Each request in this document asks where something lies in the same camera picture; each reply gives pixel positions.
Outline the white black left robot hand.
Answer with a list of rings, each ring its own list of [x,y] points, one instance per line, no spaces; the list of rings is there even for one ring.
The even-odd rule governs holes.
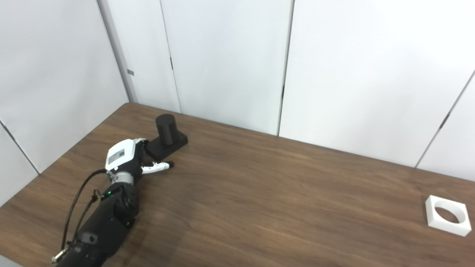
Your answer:
[[[145,138],[126,139],[109,149],[105,169],[112,184],[134,185],[144,174],[174,167],[173,162],[145,162],[145,145],[148,142]]]

